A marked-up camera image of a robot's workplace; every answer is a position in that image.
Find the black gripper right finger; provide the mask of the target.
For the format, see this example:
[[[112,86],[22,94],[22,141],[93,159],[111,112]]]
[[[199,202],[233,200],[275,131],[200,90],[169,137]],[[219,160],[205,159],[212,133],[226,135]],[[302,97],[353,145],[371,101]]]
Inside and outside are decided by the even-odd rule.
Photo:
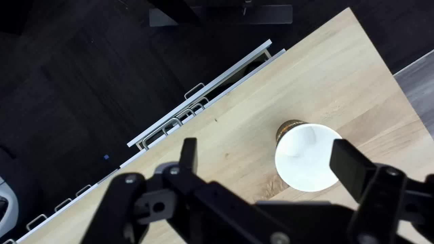
[[[334,140],[329,168],[352,200],[357,202],[374,175],[376,166],[347,140]]]

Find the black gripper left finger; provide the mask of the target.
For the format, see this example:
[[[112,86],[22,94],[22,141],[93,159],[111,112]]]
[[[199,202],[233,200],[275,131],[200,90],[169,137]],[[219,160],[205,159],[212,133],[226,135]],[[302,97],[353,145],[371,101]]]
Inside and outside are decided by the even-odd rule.
[[[178,166],[189,173],[196,171],[196,140],[195,139],[185,139],[182,141],[182,147],[180,151],[180,159],[178,159]]]

